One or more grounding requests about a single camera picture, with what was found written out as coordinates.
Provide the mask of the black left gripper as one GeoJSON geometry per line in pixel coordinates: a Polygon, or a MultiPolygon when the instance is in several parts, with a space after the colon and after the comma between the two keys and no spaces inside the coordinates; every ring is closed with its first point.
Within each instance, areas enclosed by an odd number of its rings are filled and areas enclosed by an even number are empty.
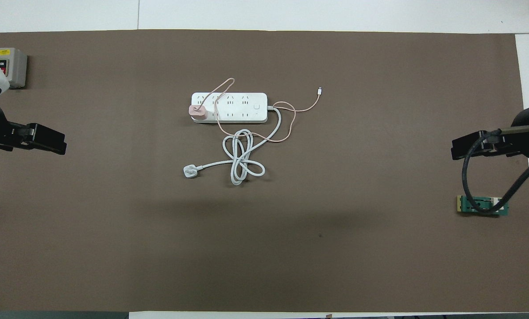
{"type": "Polygon", "coordinates": [[[7,122],[4,134],[0,136],[0,150],[12,152],[15,148],[38,149],[63,156],[67,149],[64,139],[63,133],[41,124],[7,122]]]}

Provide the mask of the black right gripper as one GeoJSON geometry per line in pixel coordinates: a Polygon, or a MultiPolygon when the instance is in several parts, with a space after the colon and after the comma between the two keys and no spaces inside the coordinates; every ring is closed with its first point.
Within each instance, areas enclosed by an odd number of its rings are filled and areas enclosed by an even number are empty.
{"type": "Polygon", "coordinates": [[[496,129],[494,131],[476,131],[461,136],[451,141],[451,158],[454,161],[461,160],[469,154],[469,157],[513,157],[521,154],[520,139],[524,132],[517,129],[496,129]],[[484,135],[491,135],[471,151],[472,145],[484,135]]]}

